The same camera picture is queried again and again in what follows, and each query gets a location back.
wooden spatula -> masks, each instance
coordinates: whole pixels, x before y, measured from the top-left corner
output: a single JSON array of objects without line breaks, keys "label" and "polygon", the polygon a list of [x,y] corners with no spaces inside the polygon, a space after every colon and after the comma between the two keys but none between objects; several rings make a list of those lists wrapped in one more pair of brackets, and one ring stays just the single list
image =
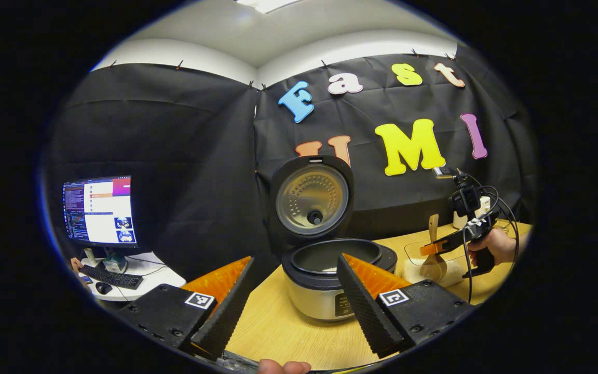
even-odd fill
[{"label": "wooden spatula", "polygon": [[[439,215],[432,215],[428,220],[428,234],[431,243],[437,240],[438,218]],[[419,274],[422,277],[438,282],[446,275],[446,262],[442,260],[439,254],[429,255],[426,261],[422,264],[422,268],[419,269]]]}]

computer screen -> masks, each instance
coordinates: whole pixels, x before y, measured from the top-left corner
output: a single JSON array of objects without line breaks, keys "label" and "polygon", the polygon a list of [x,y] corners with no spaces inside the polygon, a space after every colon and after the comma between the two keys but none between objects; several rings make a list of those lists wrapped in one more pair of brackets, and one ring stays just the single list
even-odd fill
[{"label": "computer screen", "polygon": [[130,175],[64,183],[69,238],[91,246],[137,248],[130,187]]}]

rice cooker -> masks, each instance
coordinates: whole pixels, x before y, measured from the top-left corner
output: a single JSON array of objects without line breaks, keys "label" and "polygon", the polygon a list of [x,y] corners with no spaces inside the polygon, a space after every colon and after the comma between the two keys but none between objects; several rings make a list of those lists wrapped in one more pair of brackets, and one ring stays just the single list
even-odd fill
[{"label": "rice cooker", "polygon": [[354,316],[336,265],[347,253],[384,270],[397,256],[375,242],[338,237],[352,213],[354,178],[335,156],[303,156],[276,170],[270,188],[270,231],[282,246],[281,264],[294,306],[308,317],[338,321]]}]

rice cooker lid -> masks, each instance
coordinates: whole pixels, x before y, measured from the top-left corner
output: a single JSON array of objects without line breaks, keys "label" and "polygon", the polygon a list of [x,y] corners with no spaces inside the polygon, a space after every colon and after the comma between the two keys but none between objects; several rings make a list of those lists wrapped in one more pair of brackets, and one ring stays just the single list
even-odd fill
[{"label": "rice cooker lid", "polygon": [[349,165],[335,156],[302,156],[272,178],[272,230],[291,246],[337,236],[349,221],[353,202]]}]

black curtain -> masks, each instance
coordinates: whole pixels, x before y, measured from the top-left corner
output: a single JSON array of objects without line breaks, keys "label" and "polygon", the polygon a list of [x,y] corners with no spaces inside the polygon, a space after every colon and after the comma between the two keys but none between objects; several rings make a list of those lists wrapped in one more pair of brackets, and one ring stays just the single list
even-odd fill
[{"label": "black curtain", "polygon": [[48,200],[59,242],[74,246],[62,221],[63,182],[131,175],[140,248],[121,253],[154,251],[187,281],[251,255],[261,282],[278,262],[256,199],[255,101],[243,83],[172,66],[88,74],[52,123]]},{"label": "black curtain", "polygon": [[[465,87],[455,87],[434,66],[442,62],[454,70]],[[410,64],[423,82],[405,86],[391,70],[393,64]],[[363,90],[333,95],[329,78],[339,73],[358,77]],[[306,118],[278,104],[290,88],[306,81],[315,107]],[[472,113],[488,150],[485,158],[472,157],[472,141],[461,114]],[[269,214],[268,187],[275,170],[297,157],[295,147],[319,141],[319,154],[334,155],[328,139],[351,138],[348,146],[354,173],[354,213],[346,235],[378,239],[427,229],[430,215],[439,213],[440,225],[451,222],[447,198],[455,191],[450,180],[438,180],[419,163],[402,175],[387,176],[387,155],[375,128],[396,124],[409,138],[414,121],[434,122],[433,132],[446,165],[493,185],[522,222],[533,220],[536,201],[537,149],[529,121],[519,102],[505,89],[474,52],[458,48],[455,60],[439,56],[382,55],[329,64],[271,85],[260,92],[255,126],[255,152],[264,211]]]}]

